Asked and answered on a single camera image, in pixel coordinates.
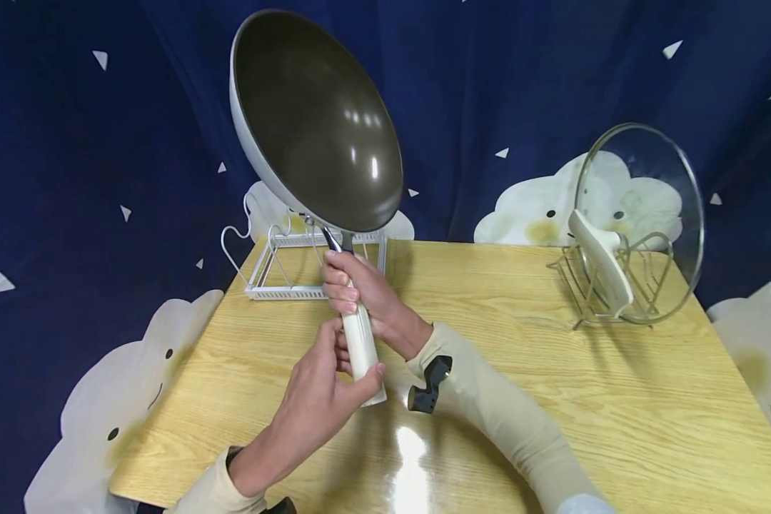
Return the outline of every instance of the pan handle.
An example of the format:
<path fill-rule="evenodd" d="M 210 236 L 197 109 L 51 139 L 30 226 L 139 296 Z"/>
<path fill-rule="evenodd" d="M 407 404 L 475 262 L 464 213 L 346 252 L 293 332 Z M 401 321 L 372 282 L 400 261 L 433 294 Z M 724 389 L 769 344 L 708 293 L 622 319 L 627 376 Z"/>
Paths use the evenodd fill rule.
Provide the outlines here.
<path fill-rule="evenodd" d="M 342 232 L 343 245 L 341 246 L 326 227 L 321 227 L 321 229 L 329 248 L 335 252 L 347 251 L 347 245 L 351 247 L 351 233 Z M 353 283 L 349 281 L 348 285 L 353 286 Z M 356 311 L 343 314 L 343 332 L 346 334 L 346 342 L 348 342 L 348 360 L 351 361 L 351 374 L 354 382 L 357 382 L 357 380 L 365 377 L 371 366 L 380 362 L 380 359 L 377 358 L 377 348 L 374 346 L 374 335 L 371 333 L 371 320 L 368 317 L 368 310 L 361 302 L 357 302 Z M 386 398 L 386 387 L 381 386 L 380 393 L 377 393 L 373 398 L 365 402 L 363 407 L 382 403 L 386 401 Z"/>

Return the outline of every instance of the hand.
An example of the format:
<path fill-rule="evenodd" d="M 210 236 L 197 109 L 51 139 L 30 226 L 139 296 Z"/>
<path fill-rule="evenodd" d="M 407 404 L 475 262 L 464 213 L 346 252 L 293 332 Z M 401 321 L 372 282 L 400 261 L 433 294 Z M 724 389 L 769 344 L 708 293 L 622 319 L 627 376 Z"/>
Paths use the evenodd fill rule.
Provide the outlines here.
<path fill-rule="evenodd" d="M 371 332 L 407 361 L 422 350 L 433 327 L 400 301 L 386 277 L 367 259 L 348 252 L 326 252 L 323 293 L 337 313 L 353 313 L 357 301 L 368 309 Z M 348 281 L 354 287 L 348 287 Z"/>
<path fill-rule="evenodd" d="M 243 496 L 283 480 L 379 393 L 386 369 L 382 363 L 356 383 L 339 380 L 338 371 L 351 373 L 342 327 L 339 318 L 320 325 L 314 346 L 294 365 L 271 424 L 232 460 L 229 474 Z"/>

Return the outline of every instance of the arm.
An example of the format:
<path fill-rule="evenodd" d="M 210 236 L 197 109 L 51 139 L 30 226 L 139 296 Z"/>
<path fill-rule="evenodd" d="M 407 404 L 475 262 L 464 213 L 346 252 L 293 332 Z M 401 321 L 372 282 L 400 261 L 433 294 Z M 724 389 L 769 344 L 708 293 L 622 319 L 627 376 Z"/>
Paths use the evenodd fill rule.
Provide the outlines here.
<path fill-rule="evenodd" d="M 355 302 L 363 302 L 374 335 L 405 358 L 421 380 L 436 356 L 453 359 L 440 394 L 454 399 L 457 411 L 525 476 L 546 514 L 614 513 L 547 413 L 490 367 L 464 337 L 440 323 L 426 323 L 397 297 L 386 277 L 359 256 L 326 252 L 322 275 L 330 307 L 352 313 Z"/>
<path fill-rule="evenodd" d="M 339 318 L 320 326 L 314 345 L 294 366 L 271 423 L 245 448 L 224 451 L 167 514 L 266 513 L 266 489 L 326 444 L 352 413 L 379 393 L 382 364 L 371 366 L 355 383 L 337 379 L 338 371 L 351 370 L 348 352 L 346 359 L 338 356 L 342 327 Z"/>
<path fill-rule="evenodd" d="M 415 337 L 394 335 L 402 341 L 404 351 L 398 352 L 408 359 L 408 368 L 423 379 L 423 369 L 436 356 L 453 359 L 451 374 L 440 385 L 440 395 L 450 396 L 457 412 L 485 434 L 525 477 L 544 513 L 614 513 L 600 499 L 557 424 L 530 396 L 490 366 L 449 326 L 435 323 L 432 329 L 423 324 L 417 318 L 401 324 L 417 334 Z"/>
<path fill-rule="evenodd" d="M 267 456 L 268 429 L 245 448 L 230 447 L 165 514 L 261 514 L 266 488 L 278 479 Z"/>

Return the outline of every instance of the cloud cutout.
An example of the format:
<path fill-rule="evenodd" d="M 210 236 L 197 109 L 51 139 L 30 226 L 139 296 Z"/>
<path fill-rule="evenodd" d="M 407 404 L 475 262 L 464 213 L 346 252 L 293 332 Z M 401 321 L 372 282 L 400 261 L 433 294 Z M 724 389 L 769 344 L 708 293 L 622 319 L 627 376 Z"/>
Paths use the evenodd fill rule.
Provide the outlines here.
<path fill-rule="evenodd" d="M 283 233 L 288 231 L 288 227 L 291 227 L 291 233 L 306 233 L 306 225 L 300 216 L 274 196 L 262 181 L 252 184 L 248 193 L 246 203 L 251 220 L 252 241 L 256 243 L 266 237 L 272 224 L 277 224 Z M 384 231 L 392 239 L 414 239 L 414 225 L 400 211 L 386 224 Z"/>
<path fill-rule="evenodd" d="M 28 514 L 136 512 L 136 502 L 109 494 L 111 472 L 222 298 L 213 290 L 193 303 L 169 299 L 141 341 L 114 348 L 83 375 L 61 414 L 61 440 L 25 493 Z"/>
<path fill-rule="evenodd" d="M 474 243 L 569 246 L 568 217 L 583 153 L 548 177 L 532 178 L 507 188 L 494 211 L 474 228 Z M 580 205 L 594 226 L 622 233 L 635 243 L 651 232 L 676 240 L 682 233 L 682 199 L 676 189 L 656 178 L 631 178 L 628 166 L 611 152 L 601 151 L 586 175 L 587 197 Z"/>
<path fill-rule="evenodd" d="M 771 282 L 749 298 L 731 298 L 716 314 L 714 329 L 771 426 Z"/>

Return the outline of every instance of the arm sleeve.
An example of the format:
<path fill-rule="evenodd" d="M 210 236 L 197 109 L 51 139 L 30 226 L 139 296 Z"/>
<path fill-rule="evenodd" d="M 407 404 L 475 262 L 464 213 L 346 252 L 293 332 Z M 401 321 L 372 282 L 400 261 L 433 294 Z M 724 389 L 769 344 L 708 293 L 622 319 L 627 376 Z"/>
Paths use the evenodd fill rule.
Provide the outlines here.
<path fill-rule="evenodd" d="M 614 514 L 600 499 L 557 424 L 530 396 L 497 372 L 471 342 L 442 323 L 408 368 L 424 379 L 436 356 L 452 358 L 440 396 L 455 404 L 525 477 L 546 514 Z"/>
<path fill-rule="evenodd" d="M 203 472 L 189 491 L 164 514 L 261 514 L 267 504 L 265 493 L 246 498 L 228 476 L 226 460 L 241 448 L 230 447 Z"/>

